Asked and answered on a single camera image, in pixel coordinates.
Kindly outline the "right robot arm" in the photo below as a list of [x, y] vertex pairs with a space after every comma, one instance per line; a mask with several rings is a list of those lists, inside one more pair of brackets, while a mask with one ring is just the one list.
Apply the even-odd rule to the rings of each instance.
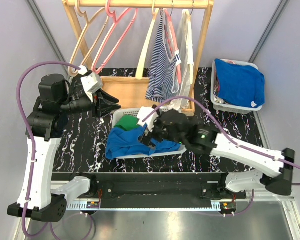
[[155, 141], [171, 141], [195, 154], [222, 157], [253, 168], [224, 173], [217, 185], [220, 197], [226, 199], [240, 191], [261, 188], [280, 196], [291, 195], [293, 168], [283, 161], [293, 161], [293, 150], [270, 150], [236, 140], [213, 127], [193, 124], [174, 109], [150, 114], [152, 111], [150, 107], [142, 107], [137, 114], [138, 125], [145, 127], [138, 139], [142, 144], [154, 148]]

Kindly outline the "cream wooden hanger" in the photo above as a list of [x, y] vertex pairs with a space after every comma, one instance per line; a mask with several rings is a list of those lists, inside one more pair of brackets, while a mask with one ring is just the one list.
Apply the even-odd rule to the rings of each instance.
[[145, 63], [146, 63], [146, 58], [147, 58], [147, 52], [149, 49], [149, 45], [150, 45], [150, 40], [152, 37], [152, 33], [153, 33], [153, 29], [155, 26], [155, 22], [156, 22], [156, 18], [159, 12], [158, 8], [155, 8], [155, 3], [156, 1], [153, 0], [152, 1], [152, 7], [151, 7], [151, 13], [152, 13], [152, 20], [142, 47], [142, 51], [139, 57], [139, 61], [138, 61], [138, 65], [137, 65], [137, 69], [136, 69], [136, 73], [135, 73], [135, 78], [137, 80], [141, 80], [143, 78], [143, 73], [144, 73], [144, 68], [145, 68]]

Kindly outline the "green tank top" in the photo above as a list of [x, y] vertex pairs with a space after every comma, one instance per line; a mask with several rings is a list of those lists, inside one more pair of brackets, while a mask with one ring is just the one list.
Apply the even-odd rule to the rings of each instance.
[[137, 129], [140, 126], [138, 125], [139, 119], [135, 116], [124, 115], [120, 120], [115, 124], [115, 128], [120, 128], [124, 131], [131, 131]]

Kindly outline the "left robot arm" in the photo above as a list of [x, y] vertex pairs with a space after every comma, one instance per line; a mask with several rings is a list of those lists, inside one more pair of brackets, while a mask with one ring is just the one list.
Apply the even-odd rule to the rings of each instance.
[[121, 107], [117, 98], [102, 89], [99, 75], [89, 71], [79, 78], [84, 93], [77, 100], [71, 99], [71, 85], [61, 74], [41, 79], [40, 95], [27, 118], [34, 138], [27, 140], [22, 191], [17, 202], [8, 206], [8, 215], [45, 223], [59, 222], [69, 203], [83, 195], [93, 198], [98, 193], [97, 179], [88, 173], [79, 173], [62, 187], [51, 189], [54, 160], [68, 116], [91, 112], [94, 118], [101, 118]]

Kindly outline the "pink striped-top hanger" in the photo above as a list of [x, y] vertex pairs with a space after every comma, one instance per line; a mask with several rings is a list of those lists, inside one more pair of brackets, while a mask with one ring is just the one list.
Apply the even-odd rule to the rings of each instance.
[[172, 21], [172, 17], [169, 13], [169, 11], [164, 8], [163, 9], [164, 13], [165, 13], [165, 18], [166, 18], [166, 24], [167, 27], [165, 28], [165, 32], [167, 33], [167, 42], [168, 42], [168, 46], [169, 46], [169, 52], [174, 55], [177, 56], [177, 65], [176, 65], [176, 77], [177, 77], [177, 82], [180, 85], [182, 83], [182, 75], [181, 75], [181, 60], [180, 60], [180, 55], [179, 55], [179, 48], [178, 48], [178, 43], [177, 43], [177, 38], [176, 38], [176, 33], [175, 33], [175, 29], [173, 26], [173, 21]]

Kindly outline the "blue white striped tank top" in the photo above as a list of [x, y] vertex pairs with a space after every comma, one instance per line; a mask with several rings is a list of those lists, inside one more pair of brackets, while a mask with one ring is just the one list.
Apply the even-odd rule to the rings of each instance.
[[166, 14], [160, 11], [160, 21], [158, 24], [152, 57], [149, 68], [149, 83], [145, 93], [145, 98], [153, 102], [162, 103], [167, 100], [163, 95], [163, 88], [167, 80], [169, 67], [169, 57], [164, 40], [166, 26]]

